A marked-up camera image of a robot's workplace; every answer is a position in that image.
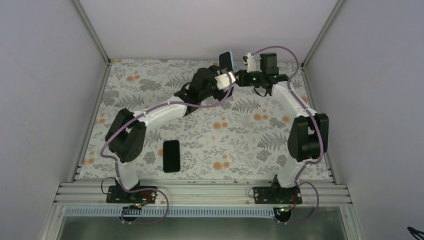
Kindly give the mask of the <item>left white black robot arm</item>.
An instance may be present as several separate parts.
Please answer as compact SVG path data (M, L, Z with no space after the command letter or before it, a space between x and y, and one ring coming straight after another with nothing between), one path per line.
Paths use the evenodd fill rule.
M144 147L146 133L171 120L182 118L198 109L214 108L231 96L236 77L231 66L212 65L200 68L172 97L148 109L121 109L105 136L100 150L103 158L112 159L119 196L131 203L139 197L139 178L135 160Z

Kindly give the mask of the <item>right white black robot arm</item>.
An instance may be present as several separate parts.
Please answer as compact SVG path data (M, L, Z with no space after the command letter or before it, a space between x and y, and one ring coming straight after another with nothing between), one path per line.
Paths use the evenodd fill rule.
M275 98L291 119L291 130L287 140L289 157L284 167L271 183L271 198L278 204L284 203L296 187L301 173L308 165L321 162L328 145L329 118L317 113L296 93L291 77L281 74L274 52L259 55L260 70L256 70L253 53L243 56L246 70L237 72L240 87L263 88L266 95Z

